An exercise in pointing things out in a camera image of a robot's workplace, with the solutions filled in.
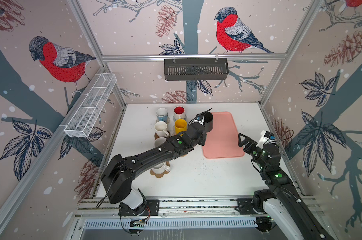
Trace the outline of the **yellow mug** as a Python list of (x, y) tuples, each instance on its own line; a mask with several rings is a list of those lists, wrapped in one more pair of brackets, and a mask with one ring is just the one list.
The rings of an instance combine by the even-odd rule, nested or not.
[(187, 122), (184, 119), (178, 119), (175, 121), (175, 131), (176, 135), (185, 132), (187, 130)]

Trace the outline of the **pink rectangular tray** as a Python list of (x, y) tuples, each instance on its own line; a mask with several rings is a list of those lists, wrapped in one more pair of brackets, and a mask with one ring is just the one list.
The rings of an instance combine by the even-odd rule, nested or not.
[(238, 130), (229, 112), (213, 112), (213, 129), (207, 133), (203, 154), (207, 159), (240, 158), (245, 155), (238, 145)]

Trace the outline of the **black mug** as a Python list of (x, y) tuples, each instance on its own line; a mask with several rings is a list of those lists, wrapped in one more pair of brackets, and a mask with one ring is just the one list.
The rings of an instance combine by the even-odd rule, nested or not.
[(206, 112), (204, 114), (204, 127), (205, 127), (205, 132), (209, 133), (213, 130), (213, 125), (214, 125), (214, 116), (212, 113), (210, 112)]

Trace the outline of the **white mug red inside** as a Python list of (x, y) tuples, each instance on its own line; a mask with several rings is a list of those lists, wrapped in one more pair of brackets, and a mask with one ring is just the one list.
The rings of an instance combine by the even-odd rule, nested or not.
[(186, 119), (186, 110), (184, 107), (182, 106), (177, 106), (174, 108), (174, 116), (173, 116), (174, 121), (179, 120), (179, 119)]

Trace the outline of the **small white cup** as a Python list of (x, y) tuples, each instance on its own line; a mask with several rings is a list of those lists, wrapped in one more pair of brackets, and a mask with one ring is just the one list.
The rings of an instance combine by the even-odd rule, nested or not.
[(162, 144), (164, 144), (167, 141), (167, 138), (165, 137), (159, 137), (155, 140), (155, 148), (160, 147)]

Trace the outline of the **light blue mug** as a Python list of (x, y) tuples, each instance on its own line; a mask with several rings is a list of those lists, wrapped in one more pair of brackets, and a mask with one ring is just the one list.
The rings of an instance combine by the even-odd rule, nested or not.
[(156, 111), (157, 122), (168, 122), (168, 110), (166, 108), (159, 108)]

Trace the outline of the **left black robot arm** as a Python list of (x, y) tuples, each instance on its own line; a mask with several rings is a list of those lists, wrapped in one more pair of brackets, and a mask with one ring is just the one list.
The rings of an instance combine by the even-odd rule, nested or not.
[(197, 145), (204, 146), (206, 138), (204, 124), (195, 122), (185, 132), (167, 138), (157, 148), (125, 158), (115, 155), (101, 175), (109, 202), (113, 205), (128, 199), (136, 177), (159, 164), (187, 155)]

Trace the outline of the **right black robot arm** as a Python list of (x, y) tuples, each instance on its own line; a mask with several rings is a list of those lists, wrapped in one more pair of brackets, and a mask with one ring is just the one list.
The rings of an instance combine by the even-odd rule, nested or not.
[(262, 131), (258, 142), (243, 134), (238, 145), (251, 156), (267, 189), (254, 192), (252, 206), (256, 213), (270, 216), (289, 240), (331, 240), (304, 203), (289, 175), (280, 167), (281, 153), (274, 134)]

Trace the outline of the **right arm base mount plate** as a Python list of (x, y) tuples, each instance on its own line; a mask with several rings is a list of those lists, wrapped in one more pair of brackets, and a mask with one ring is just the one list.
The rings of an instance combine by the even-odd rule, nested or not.
[(263, 215), (267, 213), (264, 203), (271, 200), (277, 200), (277, 198), (259, 198), (254, 196), (252, 199), (237, 199), (235, 210), (238, 211), (240, 215)]

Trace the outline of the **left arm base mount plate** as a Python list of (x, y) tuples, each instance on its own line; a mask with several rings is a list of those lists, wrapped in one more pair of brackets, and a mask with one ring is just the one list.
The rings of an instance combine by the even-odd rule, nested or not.
[(159, 214), (159, 200), (144, 200), (136, 209), (120, 203), (119, 217), (157, 216)]

